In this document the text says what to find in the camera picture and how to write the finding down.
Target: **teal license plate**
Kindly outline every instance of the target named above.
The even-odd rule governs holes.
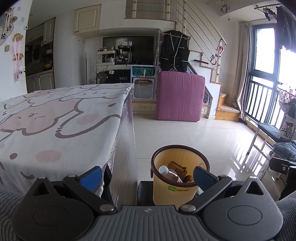
[[[155,68],[154,67],[133,67],[132,73],[134,76],[143,76],[145,70],[145,76],[154,76]]]

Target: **white bottle cap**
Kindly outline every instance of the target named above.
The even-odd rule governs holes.
[[[167,168],[167,166],[161,166],[158,171],[163,176],[168,174],[168,168]]]

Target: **tiled floor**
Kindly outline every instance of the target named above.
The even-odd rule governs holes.
[[[165,145],[179,144],[193,147],[205,155],[214,175],[226,174],[233,180],[244,181],[250,175],[260,176],[266,159],[253,148],[246,152],[255,132],[246,125],[225,120],[202,118],[198,122],[156,120],[153,115],[134,115],[134,130],[139,161],[139,181],[150,178],[150,162],[153,153]],[[257,138],[256,145],[263,140]],[[270,148],[264,148],[268,154]],[[277,200],[279,191],[267,173],[262,180],[272,197]],[[284,188],[282,180],[276,182],[279,190]]]

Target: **wooden stair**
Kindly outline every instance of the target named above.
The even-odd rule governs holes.
[[[240,111],[227,104],[227,95],[227,93],[221,93],[215,119],[225,121],[238,121]]]

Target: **triangular hole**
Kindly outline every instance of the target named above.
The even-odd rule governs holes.
[[[259,187],[257,182],[251,182],[248,190],[246,191],[246,193],[250,193],[250,194],[256,194],[256,195],[263,195],[263,191],[261,190],[261,188]]]
[[[33,196],[40,196],[40,195],[46,195],[49,194],[49,191],[47,190],[47,187],[44,183],[39,183],[38,188],[35,190]]]

